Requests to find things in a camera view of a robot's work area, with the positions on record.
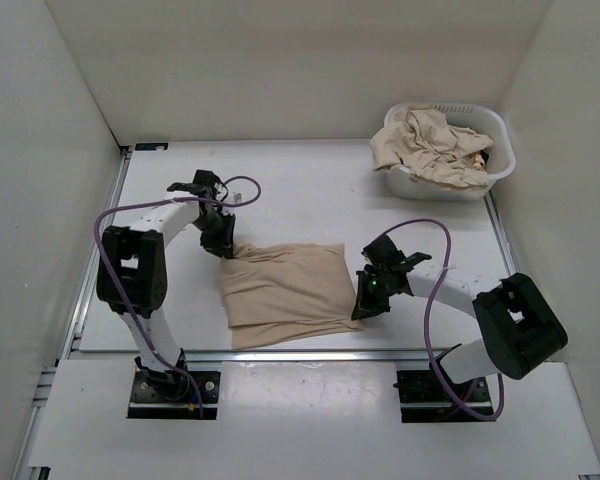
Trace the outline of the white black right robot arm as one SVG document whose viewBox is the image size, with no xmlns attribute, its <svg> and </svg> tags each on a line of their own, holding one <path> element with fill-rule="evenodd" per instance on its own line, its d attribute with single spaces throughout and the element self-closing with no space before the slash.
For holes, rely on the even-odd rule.
<svg viewBox="0 0 600 480">
<path fill-rule="evenodd" d="M 480 338 L 452 348 L 431 366 L 429 387 L 440 399 L 456 397 L 479 377 L 520 380 L 568 344 L 566 330 L 525 274 L 498 284 L 452 274 L 429 254 L 405 255 L 387 235 L 364 247 L 362 255 L 367 264 L 356 272 L 354 320 L 389 312 L 390 298 L 398 294 L 437 301 L 476 320 Z"/>
</svg>

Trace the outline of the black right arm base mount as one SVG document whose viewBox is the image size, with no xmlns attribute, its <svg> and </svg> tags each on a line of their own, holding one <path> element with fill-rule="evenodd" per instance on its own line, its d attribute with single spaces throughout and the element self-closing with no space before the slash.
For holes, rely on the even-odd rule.
<svg viewBox="0 0 600 480">
<path fill-rule="evenodd" d="M 403 423 L 478 422 L 457 406 L 431 370 L 398 370 L 396 374 L 393 387 L 398 391 Z M 454 393 L 480 415 L 494 413 L 484 377 L 451 386 Z"/>
</svg>

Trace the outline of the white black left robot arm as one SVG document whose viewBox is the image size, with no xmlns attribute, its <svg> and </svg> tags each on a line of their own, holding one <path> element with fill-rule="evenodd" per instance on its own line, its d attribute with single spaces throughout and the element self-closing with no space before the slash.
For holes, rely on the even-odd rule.
<svg viewBox="0 0 600 480">
<path fill-rule="evenodd" d="M 100 253 L 96 294 L 131 332 L 143 381 L 168 402 L 186 400 L 195 406 L 203 403 L 199 384 L 163 310 L 168 289 L 166 247 L 193 226 L 207 253 L 231 259 L 235 214 L 227 202 L 227 184 L 209 170 L 196 171 L 189 183 L 173 183 L 167 192 L 163 200 L 146 204 L 147 212 L 128 226 L 95 227 Z"/>
</svg>

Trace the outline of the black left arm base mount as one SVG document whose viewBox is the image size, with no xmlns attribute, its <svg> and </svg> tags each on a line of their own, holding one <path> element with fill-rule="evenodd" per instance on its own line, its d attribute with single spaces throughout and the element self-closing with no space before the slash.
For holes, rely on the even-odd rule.
<svg viewBox="0 0 600 480">
<path fill-rule="evenodd" d="M 143 420 L 215 420 L 221 372 L 198 370 L 190 374 L 196 381 L 199 394 L 187 377 L 137 370 L 129 395 L 127 417 Z"/>
</svg>

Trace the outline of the beige trousers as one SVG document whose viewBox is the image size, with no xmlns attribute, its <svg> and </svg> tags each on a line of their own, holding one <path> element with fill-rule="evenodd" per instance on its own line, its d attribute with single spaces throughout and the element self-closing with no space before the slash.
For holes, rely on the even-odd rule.
<svg viewBox="0 0 600 480">
<path fill-rule="evenodd" d="M 218 281 L 236 350 L 364 329 L 342 243 L 236 245 Z"/>
</svg>

